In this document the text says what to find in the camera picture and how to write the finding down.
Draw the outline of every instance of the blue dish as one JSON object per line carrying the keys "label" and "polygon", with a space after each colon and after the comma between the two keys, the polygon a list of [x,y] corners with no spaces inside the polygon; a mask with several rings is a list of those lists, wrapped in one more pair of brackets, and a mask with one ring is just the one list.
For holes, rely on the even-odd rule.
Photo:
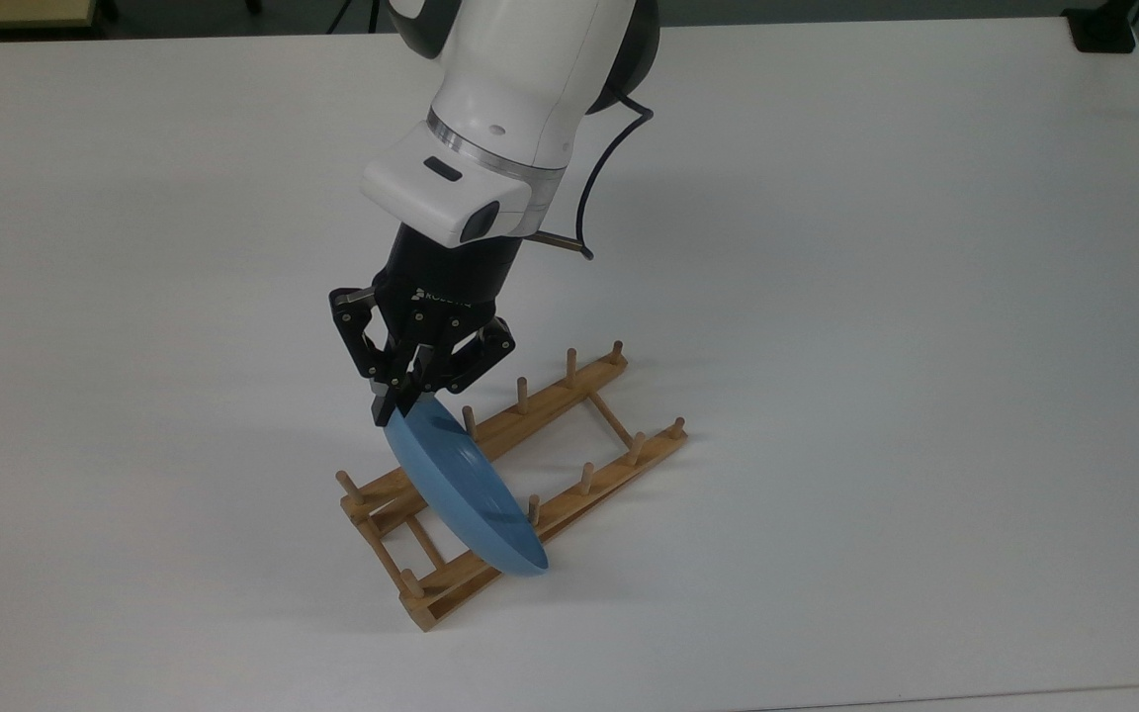
{"label": "blue dish", "polygon": [[395,410],[385,439],[420,497],[484,562],[515,576],[548,571],[543,542],[521,505],[437,398],[405,416]]}

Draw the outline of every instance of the gray floor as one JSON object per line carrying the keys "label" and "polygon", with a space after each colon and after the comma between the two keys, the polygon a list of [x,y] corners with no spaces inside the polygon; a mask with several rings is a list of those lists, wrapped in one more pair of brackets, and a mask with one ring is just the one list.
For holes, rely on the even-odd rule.
{"label": "gray floor", "polygon": [[[109,38],[319,34],[344,0],[263,0],[251,15],[244,0],[116,0],[122,17],[103,23]],[[666,26],[704,24],[818,23],[892,18],[1056,17],[1068,6],[1093,8],[1101,0],[659,0]],[[336,27],[366,32],[371,0],[353,0]],[[380,17],[380,32],[392,32]]]}

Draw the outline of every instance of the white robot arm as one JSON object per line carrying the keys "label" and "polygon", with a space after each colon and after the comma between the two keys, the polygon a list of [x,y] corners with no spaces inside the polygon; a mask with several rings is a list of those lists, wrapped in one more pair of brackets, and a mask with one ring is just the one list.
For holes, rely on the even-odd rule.
{"label": "white robot arm", "polygon": [[[331,294],[379,425],[511,352],[494,296],[521,239],[542,226],[582,117],[639,84],[658,40],[656,0],[388,3],[444,77],[428,117],[363,172],[363,194],[402,222],[385,269],[370,288]],[[384,350],[362,334],[374,308]]]}
{"label": "white robot arm", "polygon": [[596,103],[633,15],[633,0],[393,1],[415,49],[416,26],[442,26],[445,76],[426,121],[372,161],[361,189],[446,247],[525,237],[570,165],[579,122]]}

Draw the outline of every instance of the black cable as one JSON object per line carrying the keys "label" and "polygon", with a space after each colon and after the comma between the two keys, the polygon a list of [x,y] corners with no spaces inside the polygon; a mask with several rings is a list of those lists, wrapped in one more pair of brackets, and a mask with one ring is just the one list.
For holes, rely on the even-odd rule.
{"label": "black cable", "polygon": [[345,17],[345,10],[349,9],[349,5],[353,3],[353,1],[354,0],[345,0],[345,3],[343,6],[341,6],[341,11],[336,13],[336,17],[334,18],[334,23],[330,24],[330,26],[328,26],[328,32],[325,32],[325,34],[331,34],[334,32],[334,30],[336,28],[336,26],[338,26],[341,24],[341,18]]}
{"label": "black cable", "polygon": [[645,107],[645,105],[634,101],[630,98],[630,96],[621,93],[621,91],[614,89],[614,87],[606,87],[606,89],[609,89],[611,93],[613,93],[615,98],[618,98],[618,101],[623,104],[624,107],[628,107],[639,114],[639,117],[624,128],[624,130],[613,140],[613,144],[609,144],[609,147],[605,148],[605,153],[600,154],[600,158],[596,162],[596,167],[592,167],[591,175],[588,177],[588,183],[583,185],[582,197],[579,197],[579,216],[577,220],[574,221],[574,235],[579,238],[579,244],[582,246],[582,256],[588,260],[596,260],[596,254],[592,253],[591,249],[588,249],[588,240],[582,238],[582,216],[588,212],[588,198],[591,197],[591,188],[596,185],[597,178],[600,177],[600,170],[605,167],[605,162],[614,155],[614,150],[618,148],[624,140],[626,140],[628,136],[632,134],[632,131],[638,130],[638,128],[641,128],[647,121],[649,121],[649,118],[653,117],[652,108]]}

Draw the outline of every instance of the table surface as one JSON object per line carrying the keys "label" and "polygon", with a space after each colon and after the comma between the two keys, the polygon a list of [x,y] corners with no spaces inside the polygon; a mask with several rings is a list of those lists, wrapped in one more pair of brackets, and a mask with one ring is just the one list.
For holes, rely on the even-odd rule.
{"label": "table surface", "polygon": [[[607,400],[691,441],[425,635],[336,506],[393,456],[326,294],[383,265],[358,179],[437,82],[394,36],[0,46],[0,712],[1139,685],[1139,50],[664,31],[596,262],[526,246],[518,353],[449,406],[623,338]],[[499,465],[616,449],[580,409]]]}

